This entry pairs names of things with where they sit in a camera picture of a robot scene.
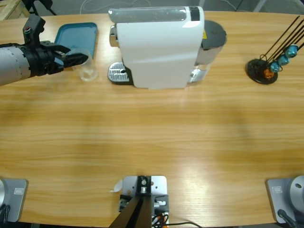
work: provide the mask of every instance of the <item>metal rod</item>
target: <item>metal rod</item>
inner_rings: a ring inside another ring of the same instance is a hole
[[[301,44],[301,46],[298,48],[298,51],[304,46],[304,42],[303,44]]]
[[[269,57],[268,62],[271,60],[271,58],[276,55],[277,51],[285,44],[285,42],[290,38],[290,36],[298,29],[298,27],[303,23],[304,19],[301,20],[301,22],[295,27],[295,29],[289,34],[289,36],[282,42],[282,44],[277,48],[277,50]]]
[[[294,40],[295,36],[298,35],[298,33],[301,32],[301,29],[304,28],[304,26],[302,26],[287,42],[286,44],[276,53],[276,55],[273,57],[273,59],[276,59],[277,57],[280,56],[280,54],[282,53],[282,51],[289,45],[291,45],[291,41]]]
[[[279,42],[279,40],[283,37],[283,35],[285,35],[285,33],[290,29],[290,27],[293,26],[293,24],[299,19],[300,16],[297,16],[294,21],[290,24],[290,26],[285,30],[285,32],[283,32],[283,34],[279,37],[279,39],[277,39],[277,41],[273,44],[273,46],[271,46],[271,48],[266,52],[266,54],[264,54],[264,56],[266,56],[270,50]]]
[[[304,37],[304,30],[302,31],[302,36],[298,39],[298,40],[296,40],[293,44],[297,44],[303,37]]]

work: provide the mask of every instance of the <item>wooden table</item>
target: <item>wooden table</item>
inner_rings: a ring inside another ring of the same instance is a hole
[[[272,85],[246,76],[295,15],[206,12],[227,44],[207,77],[185,89],[148,90],[107,79],[120,51],[105,14],[45,17],[41,40],[66,23],[95,22],[99,78],[72,71],[0,87],[0,175],[29,181],[21,221],[109,226],[114,185],[165,175],[171,222],[206,227],[274,222],[265,181],[304,173],[304,52]],[[0,43],[22,43],[26,19],[0,22]]]

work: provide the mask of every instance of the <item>white coffee machine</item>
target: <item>white coffee machine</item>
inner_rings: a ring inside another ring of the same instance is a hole
[[[202,46],[206,33],[201,7],[110,9],[109,17],[114,22],[110,44],[119,47],[123,60],[109,67],[108,77],[113,83],[138,88],[184,88],[201,80],[208,71],[198,67],[204,65],[198,57],[209,61],[204,51],[212,49]],[[222,46],[211,51],[212,55]]]

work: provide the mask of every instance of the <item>black cable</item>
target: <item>black cable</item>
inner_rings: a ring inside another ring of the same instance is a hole
[[[166,222],[169,219],[169,215],[168,214],[166,214],[166,215],[160,214],[160,215],[154,216],[154,218],[156,218],[156,217],[161,217],[161,218],[158,219],[158,221],[156,223],[154,223],[152,225],[152,227],[162,228],[164,226],[180,226],[180,225],[185,225],[185,224],[191,224],[191,225],[194,225],[194,226],[196,226],[198,228],[203,228],[200,225],[196,224],[195,222],[179,222],[179,223],[168,223],[167,224]]]
[[[201,227],[200,225],[198,225],[198,224],[196,224],[194,222],[179,222],[179,223],[169,223],[169,224],[164,223],[164,224],[162,224],[162,226],[180,226],[180,225],[185,225],[185,224],[191,224],[191,225],[194,225],[194,226],[196,226],[198,228],[203,228],[203,227]]]
[[[49,10],[48,11],[50,11],[54,16],[56,16],[57,14],[51,9],[51,8],[49,8]]]
[[[244,0],[241,0],[236,8],[236,11],[238,10],[238,8],[241,6],[241,4],[243,3]]]
[[[36,9],[36,7],[35,7],[35,4],[34,4],[34,0],[32,0],[32,8],[33,8],[33,10],[34,10],[34,13],[37,15],[37,16],[39,16],[39,14],[38,14],[38,11],[37,11],[37,9]]]

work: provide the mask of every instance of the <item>silver cylinder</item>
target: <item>silver cylinder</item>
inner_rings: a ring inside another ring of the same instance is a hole
[[[0,207],[4,203],[5,191],[6,191],[5,183],[0,179]]]
[[[0,48],[0,86],[30,77],[29,62],[18,47]]]

